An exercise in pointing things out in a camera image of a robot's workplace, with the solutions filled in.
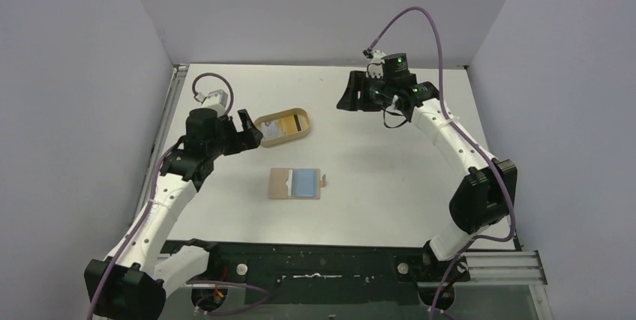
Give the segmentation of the beige card holder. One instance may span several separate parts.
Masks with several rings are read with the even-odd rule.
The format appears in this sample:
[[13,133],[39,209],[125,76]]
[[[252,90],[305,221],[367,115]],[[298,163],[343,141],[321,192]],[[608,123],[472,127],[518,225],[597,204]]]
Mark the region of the beige card holder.
[[320,169],[271,168],[268,199],[320,199],[326,174]]

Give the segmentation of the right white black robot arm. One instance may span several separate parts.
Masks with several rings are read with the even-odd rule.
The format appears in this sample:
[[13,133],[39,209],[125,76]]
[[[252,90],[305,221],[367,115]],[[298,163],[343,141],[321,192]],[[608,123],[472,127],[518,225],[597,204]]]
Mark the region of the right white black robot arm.
[[404,53],[365,53],[365,70],[353,70],[339,110],[402,114],[406,122],[426,135],[444,156],[459,185],[448,208],[450,220],[424,245],[424,275],[441,280],[452,269],[451,258],[490,226],[510,214],[514,203],[517,170],[510,160],[499,161],[479,146],[446,109],[440,89],[418,82]]

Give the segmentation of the oval beige tray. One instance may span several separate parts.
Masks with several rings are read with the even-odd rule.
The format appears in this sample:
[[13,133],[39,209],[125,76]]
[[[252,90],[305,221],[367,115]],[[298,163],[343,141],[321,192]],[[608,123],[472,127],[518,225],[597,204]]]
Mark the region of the oval beige tray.
[[262,147],[270,148],[306,137],[311,131],[308,113],[302,108],[291,108],[264,115],[254,121],[263,134]]

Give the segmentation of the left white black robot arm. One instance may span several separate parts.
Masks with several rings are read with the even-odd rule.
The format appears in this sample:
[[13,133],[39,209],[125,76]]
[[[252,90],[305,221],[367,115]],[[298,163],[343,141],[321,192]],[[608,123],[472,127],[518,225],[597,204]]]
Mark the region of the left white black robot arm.
[[163,264],[158,256],[177,219],[214,171],[221,156],[260,146],[263,133],[246,109],[237,130],[230,115],[211,107],[193,109],[185,133],[159,160],[146,204],[131,227],[104,259],[84,270],[90,305],[87,319],[158,319],[167,298],[190,278],[216,280],[222,261],[215,244],[194,239]]

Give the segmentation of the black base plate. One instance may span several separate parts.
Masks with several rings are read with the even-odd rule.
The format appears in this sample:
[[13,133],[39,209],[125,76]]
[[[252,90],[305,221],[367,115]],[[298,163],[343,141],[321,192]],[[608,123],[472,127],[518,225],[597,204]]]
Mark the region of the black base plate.
[[447,291],[472,279],[465,257],[445,277],[447,267],[426,261],[421,247],[219,242],[199,279],[250,285],[246,304],[269,292],[269,304],[416,305],[430,300],[438,287]]

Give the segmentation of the gold card in tray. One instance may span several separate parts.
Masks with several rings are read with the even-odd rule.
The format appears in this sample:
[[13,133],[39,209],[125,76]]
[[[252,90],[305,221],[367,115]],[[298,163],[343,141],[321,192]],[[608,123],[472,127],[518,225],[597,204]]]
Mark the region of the gold card in tray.
[[290,136],[302,131],[302,123],[297,114],[287,115],[278,120],[281,136]]

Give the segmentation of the silver card in tray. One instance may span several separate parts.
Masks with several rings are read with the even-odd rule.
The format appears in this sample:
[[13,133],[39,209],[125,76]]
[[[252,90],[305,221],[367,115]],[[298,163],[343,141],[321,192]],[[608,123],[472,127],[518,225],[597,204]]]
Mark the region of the silver card in tray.
[[277,139],[281,136],[281,128],[279,126],[279,122],[274,121],[264,121],[260,125],[260,130],[263,134],[263,140],[269,141],[272,139]]

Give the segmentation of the aluminium frame rail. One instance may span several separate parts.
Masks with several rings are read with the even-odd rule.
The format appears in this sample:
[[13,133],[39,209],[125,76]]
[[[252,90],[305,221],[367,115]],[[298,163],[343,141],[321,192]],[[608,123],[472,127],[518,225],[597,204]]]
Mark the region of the aluminium frame rail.
[[177,64],[173,67],[172,79],[169,82],[168,92],[163,103],[159,128],[157,129],[156,136],[151,147],[148,169],[145,174],[141,193],[135,211],[133,213],[133,217],[141,212],[144,204],[149,199],[149,194],[152,189],[152,179],[156,175],[155,170],[159,159],[164,153],[164,145],[166,142],[167,134],[177,107],[177,103],[179,101],[179,96],[185,83],[184,80],[188,73],[189,67],[189,64]]

